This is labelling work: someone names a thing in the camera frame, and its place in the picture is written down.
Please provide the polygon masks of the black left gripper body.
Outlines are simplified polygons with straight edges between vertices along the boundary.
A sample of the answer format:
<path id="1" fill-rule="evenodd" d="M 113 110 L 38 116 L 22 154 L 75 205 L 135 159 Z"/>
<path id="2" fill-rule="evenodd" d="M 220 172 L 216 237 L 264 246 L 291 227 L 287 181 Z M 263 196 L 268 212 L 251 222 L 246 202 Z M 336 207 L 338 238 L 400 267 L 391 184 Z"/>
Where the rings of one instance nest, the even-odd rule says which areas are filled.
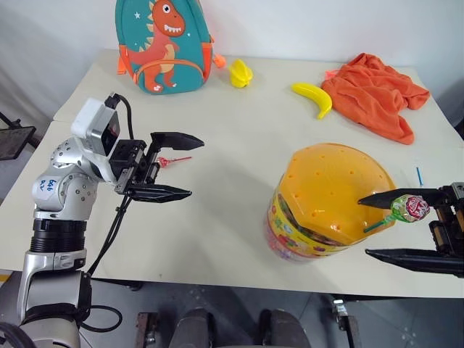
<path id="1" fill-rule="evenodd" d="M 147 146 L 143 140 L 119 140 L 109 159 L 116 178 L 115 192 L 148 194 L 152 191 L 160 168 L 155 163 L 159 151 L 155 141 Z"/>

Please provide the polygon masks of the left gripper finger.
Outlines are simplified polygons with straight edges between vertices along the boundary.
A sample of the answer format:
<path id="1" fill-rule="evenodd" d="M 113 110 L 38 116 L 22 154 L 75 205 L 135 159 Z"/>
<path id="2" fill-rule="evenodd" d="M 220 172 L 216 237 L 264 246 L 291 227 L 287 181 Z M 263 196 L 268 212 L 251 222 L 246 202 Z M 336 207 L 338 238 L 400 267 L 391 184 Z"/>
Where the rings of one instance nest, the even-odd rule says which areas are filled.
<path id="1" fill-rule="evenodd" d="M 204 142 L 192 135 L 180 132 L 153 132 L 150 149 L 159 152 L 163 148 L 176 151 L 190 151 L 204 146 Z"/>
<path id="2" fill-rule="evenodd" d="M 192 195 L 191 191 L 167 185 L 131 185 L 128 196 L 137 202 L 173 202 Z"/>

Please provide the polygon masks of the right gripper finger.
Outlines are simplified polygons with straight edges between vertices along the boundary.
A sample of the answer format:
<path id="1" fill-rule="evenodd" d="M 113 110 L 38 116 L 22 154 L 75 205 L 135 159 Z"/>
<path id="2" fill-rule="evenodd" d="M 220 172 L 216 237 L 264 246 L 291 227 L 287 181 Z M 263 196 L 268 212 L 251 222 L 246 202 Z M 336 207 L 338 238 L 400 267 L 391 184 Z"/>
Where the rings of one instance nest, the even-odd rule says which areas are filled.
<path id="1" fill-rule="evenodd" d="M 365 253 L 385 263 L 422 273 L 439 273 L 463 278 L 463 258 L 433 250 L 366 249 Z"/>
<path id="2" fill-rule="evenodd" d="M 364 197 L 357 203 L 387 210 L 395 199 L 404 195 L 421 196 L 429 207 L 435 207 L 449 198 L 444 191 L 437 188 L 398 188 Z"/>

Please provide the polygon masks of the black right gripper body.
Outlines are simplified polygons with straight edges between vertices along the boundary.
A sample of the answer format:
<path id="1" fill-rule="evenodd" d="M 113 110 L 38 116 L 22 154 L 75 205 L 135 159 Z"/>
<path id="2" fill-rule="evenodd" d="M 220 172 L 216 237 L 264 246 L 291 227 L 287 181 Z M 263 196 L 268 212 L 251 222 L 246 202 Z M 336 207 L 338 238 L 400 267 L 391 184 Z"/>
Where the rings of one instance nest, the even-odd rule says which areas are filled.
<path id="1" fill-rule="evenodd" d="M 430 205 L 438 218 L 429 223 L 436 250 L 463 254 L 463 182 L 439 188 Z"/>

